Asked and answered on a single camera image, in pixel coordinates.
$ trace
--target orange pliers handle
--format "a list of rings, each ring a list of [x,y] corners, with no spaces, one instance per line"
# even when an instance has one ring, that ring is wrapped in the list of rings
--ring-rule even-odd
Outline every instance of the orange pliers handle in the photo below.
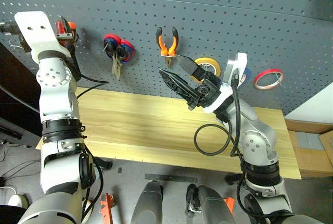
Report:
[[[173,35],[173,43],[171,47],[168,48],[165,46],[165,43],[162,39],[162,28],[158,27],[156,31],[156,42],[161,49],[161,56],[171,56],[174,57],[176,55],[176,48],[178,46],[178,31],[175,27],[172,27],[172,35]]]

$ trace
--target red tape roll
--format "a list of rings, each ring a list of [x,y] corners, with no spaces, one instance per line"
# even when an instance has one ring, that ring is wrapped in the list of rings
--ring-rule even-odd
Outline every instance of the red tape roll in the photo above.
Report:
[[[258,81],[263,78],[265,75],[267,74],[272,74],[272,73],[276,73],[276,74],[280,74],[280,77],[277,79],[276,82],[269,84],[269,85],[265,85],[265,86],[259,86],[258,85]],[[263,72],[261,72],[259,75],[257,75],[257,77],[254,79],[254,86],[258,89],[258,90],[270,90],[276,86],[278,86],[282,81],[283,81],[284,75],[282,70],[280,69],[268,69],[265,70]]]

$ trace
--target orange tool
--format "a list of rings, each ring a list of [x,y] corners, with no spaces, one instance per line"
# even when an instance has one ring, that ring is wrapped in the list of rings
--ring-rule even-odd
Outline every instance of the orange tool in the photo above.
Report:
[[[234,213],[234,207],[235,207],[235,203],[236,203],[235,199],[231,198],[231,197],[227,197],[226,199],[223,199],[223,200],[224,200],[225,204],[227,204],[230,212],[233,215],[235,215],[235,213]]]
[[[113,195],[108,193],[102,194],[100,197],[100,213],[103,216],[104,224],[113,224],[111,208],[113,206],[114,198]]]
[[[173,43],[168,49],[162,39],[162,28],[158,27],[156,31],[156,42],[161,49],[161,56],[165,57],[165,63],[168,67],[171,66],[172,57],[176,56],[176,48],[178,46],[178,31],[172,27]]]

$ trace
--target pliers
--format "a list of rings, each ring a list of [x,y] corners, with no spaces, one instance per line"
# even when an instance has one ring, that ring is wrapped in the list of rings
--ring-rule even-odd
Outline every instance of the pliers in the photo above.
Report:
[[[172,57],[176,56],[176,48],[178,46],[178,31],[172,27],[173,43],[168,49],[162,39],[162,28],[158,27],[156,31],[156,42],[161,49],[161,56],[164,56],[165,63],[168,67],[171,66]]]

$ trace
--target wooden table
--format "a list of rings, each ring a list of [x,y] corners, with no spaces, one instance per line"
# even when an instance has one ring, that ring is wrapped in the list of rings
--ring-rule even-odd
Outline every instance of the wooden table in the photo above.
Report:
[[[84,88],[78,88],[77,94]],[[232,146],[216,156],[204,156],[194,147],[198,127],[217,123],[214,114],[202,108],[187,109],[183,99],[91,90],[79,98],[80,121],[86,126],[85,143],[98,157],[144,161],[183,167],[239,173],[239,159],[229,157]],[[281,110],[255,108],[259,118],[277,134],[280,173],[301,179]],[[227,135],[207,128],[198,144],[208,152],[222,147]]]

